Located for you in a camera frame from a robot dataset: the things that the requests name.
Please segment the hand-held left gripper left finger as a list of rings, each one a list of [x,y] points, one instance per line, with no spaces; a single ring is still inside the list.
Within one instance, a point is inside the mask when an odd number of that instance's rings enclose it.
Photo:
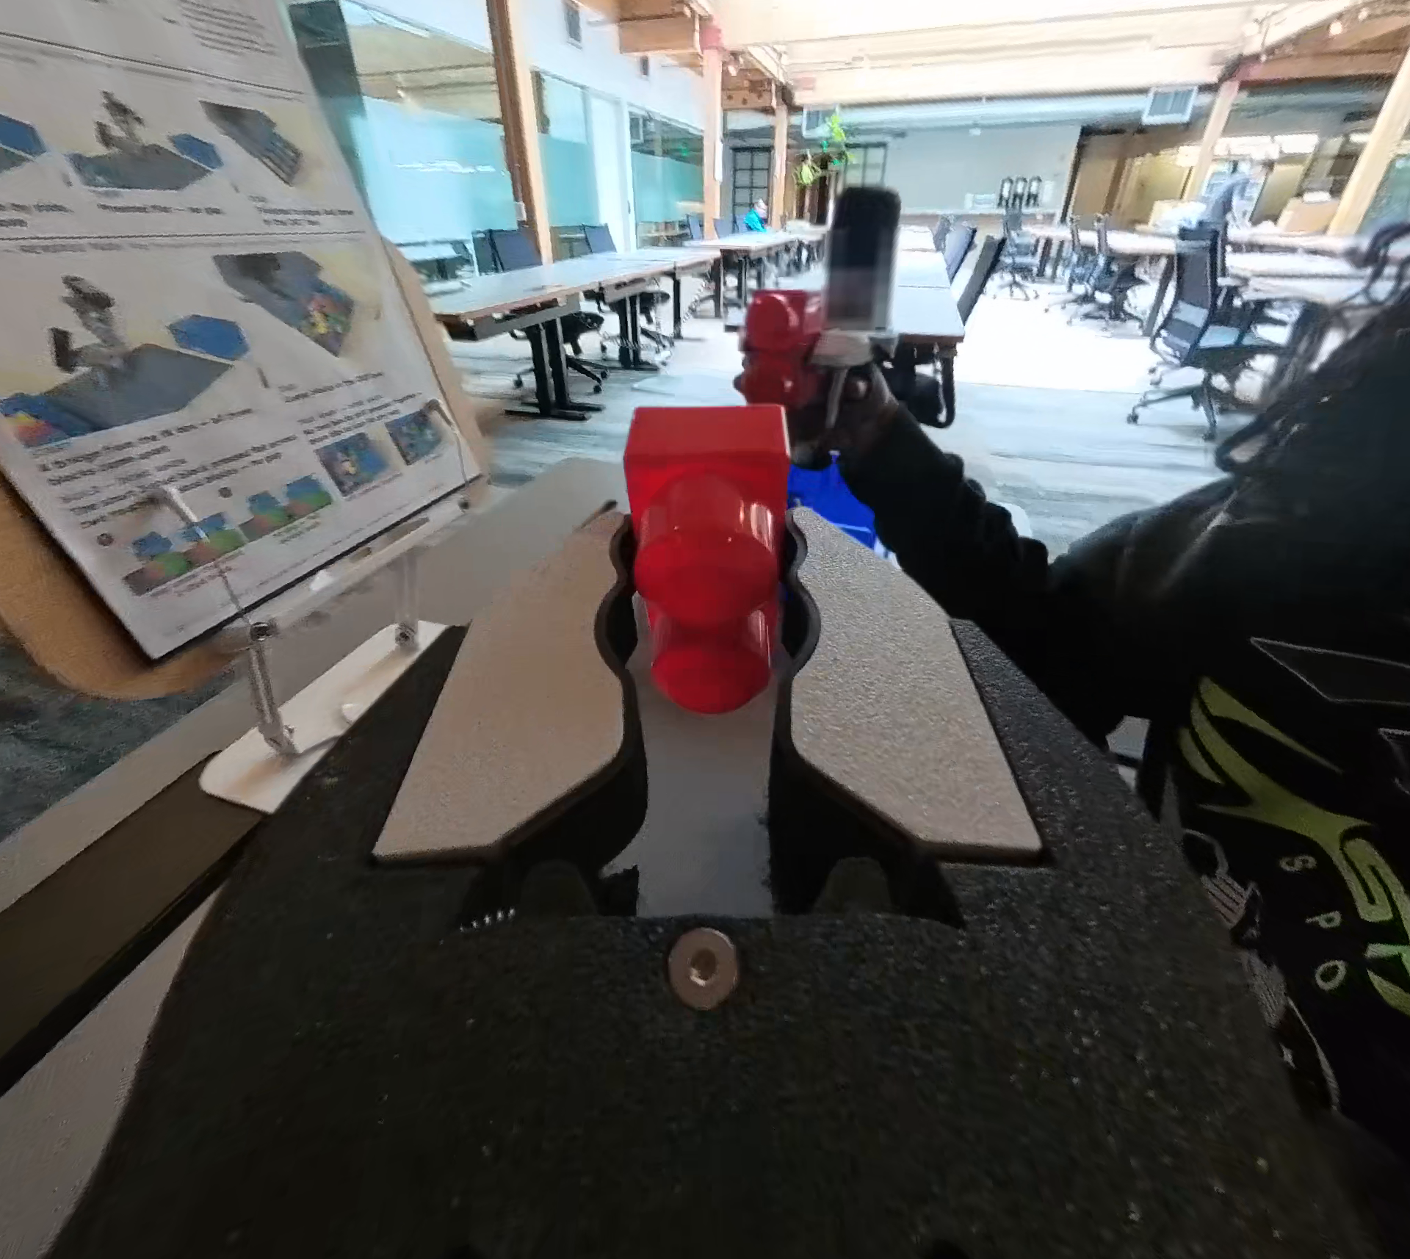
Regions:
[[[626,512],[609,506],[473,618],[374,847],[379,863],[613,860],[644,825]]]

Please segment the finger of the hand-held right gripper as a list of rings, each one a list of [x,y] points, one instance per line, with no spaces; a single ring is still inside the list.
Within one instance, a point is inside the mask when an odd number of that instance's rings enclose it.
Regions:
[[[879,359],[883,359],[883,331],[824,327],[807,353],[807,368],[836,374],[870,368]]]

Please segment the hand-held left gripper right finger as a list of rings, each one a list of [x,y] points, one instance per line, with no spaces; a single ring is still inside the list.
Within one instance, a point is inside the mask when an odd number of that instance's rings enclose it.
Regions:
[[[1036,863],[1045,843],[949,615],[819,512],[789,513],[801,615],[785,740],[877,823],[943,862]]]

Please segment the red mega block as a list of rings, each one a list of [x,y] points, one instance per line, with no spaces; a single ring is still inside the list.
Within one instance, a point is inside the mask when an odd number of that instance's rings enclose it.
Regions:
[[[623,469],[650,674],[686,710],[730,713],[770,681],[791,466],[782,405],[633,414]]]
[[[813,361],[826,325],[820,289],[773,287],[754,293],[741,328],[736,390],[747,403],[802,411],[820,402],[821,368]]]

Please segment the blue plastic bin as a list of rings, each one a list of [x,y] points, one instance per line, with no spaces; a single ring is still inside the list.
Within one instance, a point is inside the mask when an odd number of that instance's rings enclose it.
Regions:
[[[873,552],[888,552],[877,536],[873,509],[851,490],[838,456],[817,468],[794,464],[786,480],[786,502],[791,509],[819,513]]]

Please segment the long dark table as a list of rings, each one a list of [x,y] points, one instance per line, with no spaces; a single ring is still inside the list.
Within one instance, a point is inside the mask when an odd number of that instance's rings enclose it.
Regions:
[[[949,428],[958,414],[955,365],[965,318],[945,251],[921,224],[898,228],[891,324],[891,392],[921,424]]]
[[[432,314],[459,340],[523,333],[532,352],[535,394],[506,408],[516,418],[585,422],[603,409],[576,399],[569,386],[569,352],[563,320],[604,299],[617,315],[619,365],[658,371],[644,353],[641,298],[654,281],[673,283],[675,320],[683,315],[682,278],[703,273],[722,256],[722,246],[660,245],[632,251],[592,252],[457,281],[431,295]]]

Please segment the potted green plant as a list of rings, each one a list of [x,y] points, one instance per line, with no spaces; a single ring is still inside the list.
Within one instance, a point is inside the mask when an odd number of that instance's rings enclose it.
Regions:
[[[805,109],[802,117],[802,152],[792,173],[801,192],[816,189],[832,174],[845,171],[852,158],[851,140],[839,105],[830,109]]]

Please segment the black office chair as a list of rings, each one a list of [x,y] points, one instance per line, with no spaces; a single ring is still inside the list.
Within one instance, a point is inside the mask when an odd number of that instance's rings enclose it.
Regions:
[[[1171,305],[1152,336],[1158,364],[1127,412],[1130,425],[1153,405],[1189,400],[1214,442],[1242,375],[1256,361],[1281,356],[1284,340],[1258,331],[1264,300],[1243,299],[1243,277],[1230,274],[1225,259],[1224,223],[1200,221],[1177,233]]]
[[[512,273],[538,267],[542,256],[538,243],[532,234],[522,228],[488,228],[488,252],[500,273]],[[566,371],[573,371],[592,383],[595,394],[603,393],[607,368],[585,358],[584,336],[597,333],[603,327],[603,317],[598,314],[579,311],[559,318],[560,346]]]
[[[1143,315],[1133,308],[1131,298],[1142,280],[1140,261],[1112,249],[1105,215],[1098,214],[1092,228],[1095,239],[1087,245],[1080,218],[1068,218],[1070,264],[1059,303],[1067,311],[1067,323],[1099,321],[1109,328],[1139,323]]]

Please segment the person's printed top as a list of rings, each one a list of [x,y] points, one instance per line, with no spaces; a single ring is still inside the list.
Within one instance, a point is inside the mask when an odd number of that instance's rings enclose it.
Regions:
[[[1408,261],[1377,287],[1217,480],[1059,568],[1299,1091],[1408,1166]]]

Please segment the printed instruction sheet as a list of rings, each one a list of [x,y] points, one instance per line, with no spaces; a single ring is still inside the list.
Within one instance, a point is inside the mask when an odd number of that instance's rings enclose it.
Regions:
[[[2,0],[3,472],[156,660],[482,475],[277,0]]]

